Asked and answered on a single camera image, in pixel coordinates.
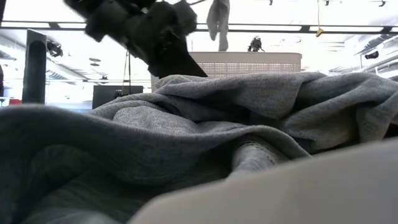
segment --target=ceiling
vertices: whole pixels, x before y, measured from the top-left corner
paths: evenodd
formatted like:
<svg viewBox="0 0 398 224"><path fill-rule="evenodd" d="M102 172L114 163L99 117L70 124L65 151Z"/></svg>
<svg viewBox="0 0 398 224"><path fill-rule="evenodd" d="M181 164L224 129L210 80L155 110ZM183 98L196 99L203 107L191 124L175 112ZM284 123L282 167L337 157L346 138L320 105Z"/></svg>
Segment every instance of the ceiling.
<svg viewBox="0 0 398 224"><path fill-rule="evenodd" d="M207 0L193 6L198 14L198 22L206 22L211 2L212 0ZM317 25L318 22L317 0L274 0L272 6L266 0L230 0L230 2L230 23ZM392 25L390 23L392 18L398 17L398 11L396 11L398 0L387 0L384 7L379 7L379 5L380 1L368 0L330 1L329 6L324 6L324 2L321 2L320 23L323 25ZM62 0L8 1L4 20L84 22L84 19L64 5ZM112 39L106 37L102 42L97 43L83 31L41 30L40 32L62 44L64 56L53 58L54 64L90 79L99 79L103 75L107 75L110 80L124 79L126 50ZM26 40L26 30L1 29L0 35L19 46L24 46ZM303 55L302 67L307 70L327 71L329 68L359 63L359 57L353 57L353 52L345 49L345 42L350 40L352 35L323 34L317 38L313 34L231 32L228 34L228 51L247 51L251 39L256 35L260 35L266 52L301 53ZM218 50L218 41L212 41L206 32L196 32L188 36L187 45L189 51L195 52ZM89 58L100 59L100 66L91 66L92 61ZM150 88L150 74L147 66L137 58L132 60L132 79Z"/></svg>

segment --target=gray cloth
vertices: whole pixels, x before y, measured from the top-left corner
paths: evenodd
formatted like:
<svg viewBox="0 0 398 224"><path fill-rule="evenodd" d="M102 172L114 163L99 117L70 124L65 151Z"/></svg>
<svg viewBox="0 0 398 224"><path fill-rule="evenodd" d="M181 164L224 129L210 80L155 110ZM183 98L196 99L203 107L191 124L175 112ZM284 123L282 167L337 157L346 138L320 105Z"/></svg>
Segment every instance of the gray cloth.
<svg viewBox="0 0 398 224"><path fill-rule="evenodd" d="M220 33L218 51L228 50L228 21L229 21L229 0L213 0L207 16L207 27L210 38L216 40L217 33Z"/></svg>
<svg viewBox="0 0 398 224"><path fill-rule="evenodd" d="M0 223L125 223L156 195L380 140L398 124L398 83L366 73L174 75L157 87L88 114L0 110Z"/></svg>

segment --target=speaker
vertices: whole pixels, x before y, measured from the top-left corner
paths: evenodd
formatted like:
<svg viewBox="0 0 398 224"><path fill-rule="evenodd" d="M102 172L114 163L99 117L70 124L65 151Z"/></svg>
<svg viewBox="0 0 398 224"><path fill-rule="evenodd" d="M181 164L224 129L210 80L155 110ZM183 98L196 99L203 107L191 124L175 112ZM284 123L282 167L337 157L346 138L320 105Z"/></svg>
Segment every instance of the speaker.
<svg viewBox="0 0 398 224"><path fill-rule="evenodd" d="M22 103L45 103L47 36L27 30Z"/></svg>

